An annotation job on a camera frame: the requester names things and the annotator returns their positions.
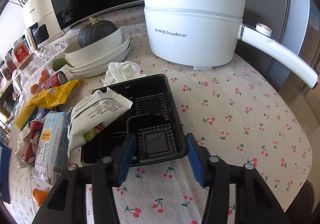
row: white plate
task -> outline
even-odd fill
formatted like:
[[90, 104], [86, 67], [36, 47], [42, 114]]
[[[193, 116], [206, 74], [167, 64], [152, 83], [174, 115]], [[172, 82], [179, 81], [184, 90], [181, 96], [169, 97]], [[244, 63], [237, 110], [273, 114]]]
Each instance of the white plate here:
[[118, 56], [117, 58], [115, 58], [114, 60], [96, 68], [96, 69], [93, 69], [91, 71], [88, 71], [88, 72], [83, 72], [83, 73], [73, 73], [70, 71], [71, 74], [73, 74], [75, 77], [78, 77], [78, 78], [90, 78], [90, 77], [94, 77], [94, 76], [97, 76], [97, 75], [100, 75], [104, 72], [106, 72], [109, 68], [109, 63], [111, 62], [122, 62], [127, 54], [129, 53], [129, 51], [131, 50], [131, 45], [129, 45], [128, 49], [123, 53], [121, 54], [120, 56]]
[[124, 46], [123, 49], [121, 49], [119, 52], [115, 53], [111, 57], [108, 57], [108, 58], [106, 58], [104, 60], [100, 59], [100, 61], [98, 63], [96, 63], [95, 65], [89, 66], [89, 67], [84, 68], [82, 70], [74, 70], [74, 68], [71, 67], [71, 65], [68, 64], [69, 71], [72, 72], [72, 73], [83, 73], [83, 72], [87, 72], [87, 71], [91, 71], [93, 69], [96, 69], [96, 68], [98, 68], [100, 66], [103, 66], [104, 64], [109, 63], [113, 59], [115, 59], [118, 56], [120, 56], [121, 54], [123, 54], [128, 49], [129, 44], [130, 44], [130, 41]]
[[119, 47], [117, 47], [116, 49], [114, 49], [113, 51], [111, 51], [110, 53], [105, 54], [104, 56], [102, 56], [102, 57], [100, 57], [100, 58], [98, 58], [98, 59], [96, 59], [96, 60], [94, 60], [94, 61], [91, 61], [91, 62], [89, 62], [89, 63], [86, 63], [86, 64], [81, 65], [81, 66], [78, 66], [78, 67], [73, 67], [72, 65], [70, 65], [70, 66], [69, 66], [69, 70], [70, 70], [70, 71], [77, 72], [77, 71], [86, 69], [86, 71], [88, 71], [87, 69], [88, 69], [89, 67], [91, 67], [91, 66], [93, 66], [93, 65], [96, 65], [96, 64], [100, 63], [101, 61], [104, 61], [104, 60], [112, 57], [114, 54], [119, 54], [119, 55], [120, 55], [120, 54], [121, 54], [120, 51], [126, 50], [126, 49], [128, 48], [128, 46], [129, 46], [129, 42], [130, 42], [130, 39], [129, 39], [129, 35], [128, 35], [128, 34], [123, 34], [123, 39], [124, 39], [123, 43], [122, 43]]
[[69, 63], [74, 67], [78, 67], [109, 54], [120, 46], [122, 42], [123, 36], [121, 28], [118, 27], [112, 34], [85, 46], [84, 48], [80, 48], [79, 43], [76, 40], [64, 50], [64, 53]]

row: orange fruit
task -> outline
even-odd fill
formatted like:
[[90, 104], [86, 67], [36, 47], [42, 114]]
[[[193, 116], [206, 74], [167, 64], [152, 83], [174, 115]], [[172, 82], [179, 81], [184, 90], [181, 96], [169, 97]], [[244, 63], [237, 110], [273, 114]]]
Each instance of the orange fruit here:
[[48, 192], [45, 192], [43, 190], [33, 189], [32, 191], [32, 198], [38, 207], [40, 207], [43, 204], [47, 195], [48, 195]]
[[48, 77], [46, 75], [42, 75], [39, 79], [39, 84], [43, 84], [47, 79]]
[[30, 92], [31, 92], [32, 94], [36, 94], [38, 87], [39, 87], [38, 84], [33, 84], [33, 85], [30, 87]]
[[47, 77], [49, 78], [49, 77], [50, 77], [50, 73], [49, 73], [48, 70], [44, 69], [44, 70], [42, 70], [42, 72], [41, 72], [41, 76], [47, 76]]

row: crumpled tissue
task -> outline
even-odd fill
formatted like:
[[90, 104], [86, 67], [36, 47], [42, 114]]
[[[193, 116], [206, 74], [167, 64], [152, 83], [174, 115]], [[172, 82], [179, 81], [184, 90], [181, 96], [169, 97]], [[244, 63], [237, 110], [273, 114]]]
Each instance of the crumpled tissue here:
[[140, 67], [136, 63], [130, 61], [111, 62], [108, 68], [109, 70], [106, 72], [106, 77], [102, 80], [104, 87], [147, 76], [146, 74], [140, 73]]

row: royalstar logo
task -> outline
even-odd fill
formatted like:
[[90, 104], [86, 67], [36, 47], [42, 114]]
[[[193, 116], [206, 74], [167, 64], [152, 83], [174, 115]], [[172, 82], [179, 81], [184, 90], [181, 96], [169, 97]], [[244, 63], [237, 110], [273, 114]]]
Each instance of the royalstar logo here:
[[156, 28], [155, 28], [155, 31], [158, 32], [158, 33], [163, 33], [165, 35], [176, 36], [176, 37], [186, 37], [187, 36], [185, 34], [180, 34], [180, 33], [177, 33], [177, 32], [169, 32], [169, 31], [166, 31], [166, 30], [160, 30], [160, 29], [156, 29]]

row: white electric pot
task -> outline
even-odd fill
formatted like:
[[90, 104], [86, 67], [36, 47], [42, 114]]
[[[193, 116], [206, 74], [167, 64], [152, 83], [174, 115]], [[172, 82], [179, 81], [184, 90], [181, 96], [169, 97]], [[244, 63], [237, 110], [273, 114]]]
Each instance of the white electric pot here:
[[150, 48], [157, 56], [196, 70], [231, 61], [238, 39], [274, 57], [311, 88], [316, 72], [271, 39], [271, 29], [242, 24], [245, 0], [144, 0]]

